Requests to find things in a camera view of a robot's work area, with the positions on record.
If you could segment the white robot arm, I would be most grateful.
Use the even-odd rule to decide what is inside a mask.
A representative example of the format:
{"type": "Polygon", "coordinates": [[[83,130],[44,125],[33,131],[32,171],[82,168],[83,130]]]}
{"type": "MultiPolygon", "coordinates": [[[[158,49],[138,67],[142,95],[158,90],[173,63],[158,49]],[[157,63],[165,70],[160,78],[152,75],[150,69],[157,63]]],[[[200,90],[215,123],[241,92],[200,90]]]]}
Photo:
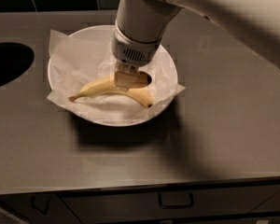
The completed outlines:
{"type": "Polygon", "coordinates": [[[280,68],[280,0],[119,0],[112,37],[117,87],[136,82],[181,9],[209,19],[280,68]]]}

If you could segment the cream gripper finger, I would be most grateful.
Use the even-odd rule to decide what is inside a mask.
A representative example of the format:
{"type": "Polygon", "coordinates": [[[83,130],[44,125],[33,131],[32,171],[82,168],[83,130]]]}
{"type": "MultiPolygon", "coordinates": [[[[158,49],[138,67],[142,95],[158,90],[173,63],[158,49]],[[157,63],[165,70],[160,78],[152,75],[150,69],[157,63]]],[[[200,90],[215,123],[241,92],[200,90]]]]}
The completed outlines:
{"type": "Polygon", "coordinates": [[[136,74],[117,71],[114,78],[115,86],[121,89],[141,89],[150,84],[150,75],[139,71],[136,74]]]}
{"type": "Polygon", "coordinates": [[[135,76],[138,73],[138,68],[126,63],[116,62],[115,73],[135,76]]]}

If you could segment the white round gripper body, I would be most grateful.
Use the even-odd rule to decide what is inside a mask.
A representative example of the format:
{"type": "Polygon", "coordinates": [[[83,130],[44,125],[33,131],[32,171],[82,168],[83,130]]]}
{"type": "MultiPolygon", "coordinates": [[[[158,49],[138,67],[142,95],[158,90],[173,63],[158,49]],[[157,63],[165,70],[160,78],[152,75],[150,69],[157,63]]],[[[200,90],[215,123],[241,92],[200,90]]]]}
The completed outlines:
{"type": "Polygon", "coordinates": [[[112,52],[124,65],[141,67],[153,59],[161,42],[161,29],[147,22],[116,20],[112,36],[112,52]]]}

